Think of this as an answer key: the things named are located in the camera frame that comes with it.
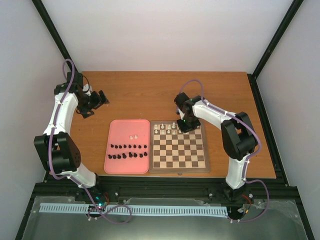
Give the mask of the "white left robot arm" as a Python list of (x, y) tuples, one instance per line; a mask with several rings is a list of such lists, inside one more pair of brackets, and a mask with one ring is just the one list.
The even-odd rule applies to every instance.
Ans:
[(87, 188), (86, 195), (92, 201), (103, 198), (104, 188), (98, 184), (97, 175), (82, 163), (79, 148), (70, 136), (75, 113), (83, 118), (109, 100), (102, 90), (93, 91), (86, 77), (79, 72), (68, 72), (66, 82), (54, 89), (54, 108), (47, 128), (34, 138), (34, 146), (44, 169), (60, 180), (68, 178), (79, 188)]

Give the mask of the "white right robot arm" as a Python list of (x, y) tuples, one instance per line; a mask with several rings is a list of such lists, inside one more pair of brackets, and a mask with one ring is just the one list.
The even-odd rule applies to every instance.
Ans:
[(228, 202), (234, 202), (244, 192), (248, 164), (260, 144), (249, 116), (223, 110), (199, 95), (189, 98), (184, 92), (175, 97), (174, 103), (180, 115), (176, 123), (182, 133), (197, 129), (201, 119), (221, 130), (223, 149), (229, 157), (223, 195)]

